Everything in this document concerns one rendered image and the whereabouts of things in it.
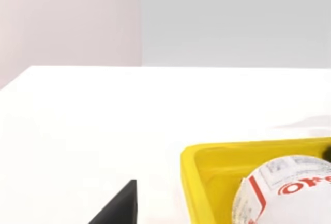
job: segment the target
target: yellow basket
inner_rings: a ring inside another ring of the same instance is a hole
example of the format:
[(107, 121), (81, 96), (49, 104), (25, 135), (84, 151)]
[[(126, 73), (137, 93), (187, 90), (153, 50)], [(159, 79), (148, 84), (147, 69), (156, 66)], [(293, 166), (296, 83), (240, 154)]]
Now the yellow basket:
[(230, 224), (241, 178), (276, 157), (322, 157), (331, 138), (196, 145), (181, 157), (182, 182), (193, 224)]

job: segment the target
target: black object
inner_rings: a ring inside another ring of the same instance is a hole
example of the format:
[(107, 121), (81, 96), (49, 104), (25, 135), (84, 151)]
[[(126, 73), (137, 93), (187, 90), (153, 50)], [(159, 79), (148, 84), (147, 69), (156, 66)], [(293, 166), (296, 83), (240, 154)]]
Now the black object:
[(137, 224), (137, 180), (131, 180), (89, 224)]
[(331, 146), (328, 147), (322, 154), (322, 158), (328, 162), (331, 162)]

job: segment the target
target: white surface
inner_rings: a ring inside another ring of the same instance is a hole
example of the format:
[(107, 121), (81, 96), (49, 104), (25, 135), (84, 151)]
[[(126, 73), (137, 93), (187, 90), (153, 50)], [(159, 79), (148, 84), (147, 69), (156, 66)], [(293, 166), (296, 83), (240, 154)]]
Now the white surface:
[(189, 223), (179, 180), (184, 147), (330, 135), (328, 120), (280, 128), (331, 113), (330, 77), (31, 67), (0, 91), (0, 223), (88, 223), (131, 178), (139, 224)]
[(0, 88), (30, 65), (141, 65), (140, 0), (0, 0)]
[(331, 68), (331, 0), (141, 0), (143, 65)]

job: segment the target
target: cylindrical container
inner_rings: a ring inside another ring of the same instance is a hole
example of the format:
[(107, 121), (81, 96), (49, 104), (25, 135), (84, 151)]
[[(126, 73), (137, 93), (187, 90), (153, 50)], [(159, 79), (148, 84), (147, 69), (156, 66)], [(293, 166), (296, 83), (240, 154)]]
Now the cylindrical container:
[(331, 163), (303, 155), (280, 157), (242, 180), (232, 224), (295, 223), (331, 223)]

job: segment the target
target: pinkish white wall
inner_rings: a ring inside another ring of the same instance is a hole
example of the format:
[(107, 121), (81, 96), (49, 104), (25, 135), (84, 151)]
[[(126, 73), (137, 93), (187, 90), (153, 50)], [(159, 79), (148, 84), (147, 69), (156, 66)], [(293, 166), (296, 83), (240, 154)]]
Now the pinkish white wall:
[(30, 65), (141, 65), (140, 0), (0, 0), (0, 88)]

